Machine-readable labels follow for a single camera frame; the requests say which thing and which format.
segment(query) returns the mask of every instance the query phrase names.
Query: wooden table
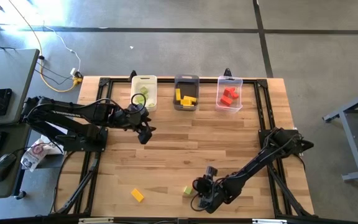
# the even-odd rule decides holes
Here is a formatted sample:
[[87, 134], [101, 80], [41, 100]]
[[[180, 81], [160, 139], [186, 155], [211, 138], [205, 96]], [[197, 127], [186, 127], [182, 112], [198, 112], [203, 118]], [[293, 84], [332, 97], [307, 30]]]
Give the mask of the wooden table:
[[[99, 78], [84, 77], [79, 104], [96, 99]], [[292, 129], [283, 79], [268, 79], [268, 88], [276, 126]], [[112, 99], [127, 107], [130, 93], [130, 83], [116, 83]], [[199, 105], [192, 112], [173, 108], [172, 83], [159, 83], [157, 94], [157, 111], [150, 113], [150, 125], [157, 130], [146, 145], [141, 145], [131, 131], [109, 130], [106, 151], [102, 153], [99, 166], [92, 216], [272, 218], [266, 168], [246, 182], [235, 201], [230, 205], [222, 204], [213, 214], [194, 212], [190, 208], [192, 196], [183, 194], [185, 186], [191, 186], [196, 177], [202, 177], [207, 166], [218, 168], [218, 176], [222, 177], [243, 167], [260, 150], [253, 86], [243, 85], [243, 108], [236, 114], [215, 111], [216, 84], [200, 84]], [[58, 186], [58, 208], [79, 183], [83, 156], [84, 153], [77, 152], [67, 160]], [[293, 156], [283, 163], [289, 189], [302, 206], [313, 213], [302, 163]], [[134, 188], [145, 197], [141, 203], [131, 195]], [[82, 208], [88, 189], [85, 192]], [[282, 204], [281, 192], [278, 194]]]

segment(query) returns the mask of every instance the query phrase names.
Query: red object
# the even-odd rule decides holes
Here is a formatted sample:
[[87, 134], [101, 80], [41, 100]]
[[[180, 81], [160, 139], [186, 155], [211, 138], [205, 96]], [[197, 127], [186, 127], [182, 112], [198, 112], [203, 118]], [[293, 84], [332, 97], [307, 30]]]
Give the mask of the red object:
[[230, 99], [229, 97], [227, 96], [222, 96], [221, 98], [221, 103], [223, 103], [224, 105], [226, 106], [230, 106], [230, 104], [233, 102], [232, 99]]
[[231, 98], [233, 98], [233, 100], [237, 99], [239, 97], [239, 95], [237, 93], [232, 92], [231, 93]]
[[223, 91], [223, 95], [227, 96], [227, 97], [229, 97], [229, 95], [230, 95], [231, 98], [233, 98], [235, 100], [239, 97], [239, 95], [234, 92], [235, 90], [236, 90], [236, 88], [234, 88], [234, 87], [232, 87], [232, 88], [226, 87]]

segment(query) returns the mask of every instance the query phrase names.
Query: clear plastic bin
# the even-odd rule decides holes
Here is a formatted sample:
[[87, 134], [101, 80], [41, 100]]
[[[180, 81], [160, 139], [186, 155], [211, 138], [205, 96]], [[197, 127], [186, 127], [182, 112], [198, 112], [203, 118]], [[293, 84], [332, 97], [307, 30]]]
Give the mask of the clear plastic bin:
[[[221, 102], [225, 89], [234, 88], [234, 93], [238, 94], [238, 98], [233, 99], [231, 95], [228, 96], [232, 100], [229, 106]], [[236, 113], [242, 108], [241, 104], [241, 90], [242, 90], [242, 79], [236, 77], [220, 76], [218, 78], [218, 90], [216, 93], [216, 110], [226, 111], [229, 113]]]
[[[157, 109], [157, 77], [155, 75], [137, 75], [132, 78], [131, 98], [136, 93], [147, 90], [145, 107], [149, 112]], [[141, 95], [135, 96], [134, 103], [142, 103]]]
[[[200, 78], [196, 75], [176, 75], [175, 87], [173, 89], [173, 107], [176, 110], [195, 111], [198, 105], [198, 88], [200, 85]], [[183, 106], [176, 99], [176, 89], [180, 89], [181, 99], [184, 96], [196, 98], [196, 103], [193, 106]]]

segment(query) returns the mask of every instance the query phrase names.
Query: yellow cube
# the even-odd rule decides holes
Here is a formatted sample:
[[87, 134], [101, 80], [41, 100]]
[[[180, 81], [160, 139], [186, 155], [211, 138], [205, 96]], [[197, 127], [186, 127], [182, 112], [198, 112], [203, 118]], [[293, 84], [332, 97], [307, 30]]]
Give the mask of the yellow cube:
[[191, 105], [191, 101], [190, 100], [180, 100], [180, 104], [181, 105]]
[[180, 101], [180, 99], [181, 99], [180, 89], [176, 89], [176, 96], [177, 96], [177, 101]]
[[191, 97], [191, 96], [184, 96], [183, 97], [184, 100], [190, 100], [193, 103], [197, 102], [197, 98]]
[[142, 202], [144, 196], [137, 189], [134, 189], [131, 194], [132, 196], [134, 196], [134, 198], [136, 198], [139, 203]]

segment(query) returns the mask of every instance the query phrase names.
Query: concrete floor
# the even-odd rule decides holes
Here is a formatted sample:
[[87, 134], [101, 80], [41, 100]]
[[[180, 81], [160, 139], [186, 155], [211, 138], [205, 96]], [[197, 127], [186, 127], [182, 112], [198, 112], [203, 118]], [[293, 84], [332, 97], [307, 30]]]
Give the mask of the concrete floor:
[[[32, 5], [17, 3], [19, 9], [34, 9], [25, 15], [33, 25], [45, 21], [48, 26], [68, 27], [257, 28], [251, 0], [28, 2]], [[0, 12], [0, 24], [25, 25], [9, 3], [0, 3], [6, 10], [5, 14]], [[358, 29], [358, 1], [259, 0], [259, 4], [266, 29]], [[37, 35], [48, 67], [62, 75], [77, 67], [75, 56], [53, 33]], [[60, 35], [78, 52], [84, 75], [128, 75], [134, 69], [138, 74], [215, 77], [229, 67], [238, 77], [266, 77], [258, 34]], [[295, 125], [315, 143], [304, 157], [315, 214], [358, 221], [358, 180], [344, 183], [341, 179], [341, 174], [356, 171], [342, 124], [324, 124], [321, 119], [358, 95], [358, 35], [269, 34], [266, 40], [273, 76], [285, 79]], [[31, 32], [15, 30], [0, 32], [0, 45], [38, 48]], [[70, 84], [59, 87], [64, 89]], [[79, 89], [55, 93], [35, 73], [29, 96], [42, 94], [76, 101]], [[0, 218], [46, 215], [56, 177], [56, 169], [26, 172], [22, 188], [29, 197], [19, 201], [0, 199]]]

